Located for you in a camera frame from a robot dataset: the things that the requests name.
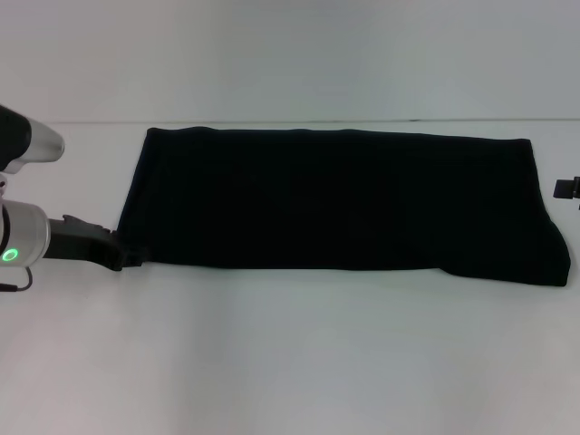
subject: white wall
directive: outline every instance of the white wall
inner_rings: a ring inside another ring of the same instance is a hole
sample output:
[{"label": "white wall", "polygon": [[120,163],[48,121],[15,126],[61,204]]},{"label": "white wall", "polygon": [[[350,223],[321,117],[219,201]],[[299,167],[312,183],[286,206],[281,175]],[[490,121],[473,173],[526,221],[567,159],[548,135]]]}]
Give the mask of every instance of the white wall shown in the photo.
[{"label": "white wall", "polygon": [[580,118],[574,0],[3,0],[41,121]]},{"label": "white wall", "polygon": [[[153,125],[524,137],[573,271],[553,289],[42,260],[31,290],[0,295],[2,433],[576,435],[580,212],[551,194],[580,175],[580,121],[355,121],[580,119],[579,8],[4,0],[0,103],[68,144],[9,198],[115,228]],[[347,122],[292,123],[312,120]]]}]

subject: folded fabric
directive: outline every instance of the folded fabric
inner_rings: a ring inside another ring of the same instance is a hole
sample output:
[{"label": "folded fabric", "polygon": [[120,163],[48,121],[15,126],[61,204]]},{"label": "folded fabric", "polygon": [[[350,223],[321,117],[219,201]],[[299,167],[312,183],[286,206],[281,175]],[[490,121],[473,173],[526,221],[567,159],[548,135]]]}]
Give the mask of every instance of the folded fabric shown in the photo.
[{"label": "folded fabric", "polygon": [[150,260],[565,285],[529,140],[150,129],[118,235]]}]

